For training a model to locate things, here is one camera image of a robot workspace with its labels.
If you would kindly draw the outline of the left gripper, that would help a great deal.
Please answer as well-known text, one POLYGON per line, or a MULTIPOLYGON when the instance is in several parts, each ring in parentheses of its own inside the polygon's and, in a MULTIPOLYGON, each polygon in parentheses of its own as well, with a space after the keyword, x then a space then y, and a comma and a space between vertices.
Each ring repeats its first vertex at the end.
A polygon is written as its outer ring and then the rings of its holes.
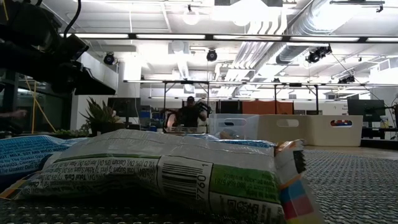
POLYGON ((53 53, 55 60, 55 80, 52 90, 56 93, 75 95, 114 95, 116 90, 95 78, 90 70, 83 71, 78 59, 89 47, 75 34, 61 40, 60 46, 53 53))

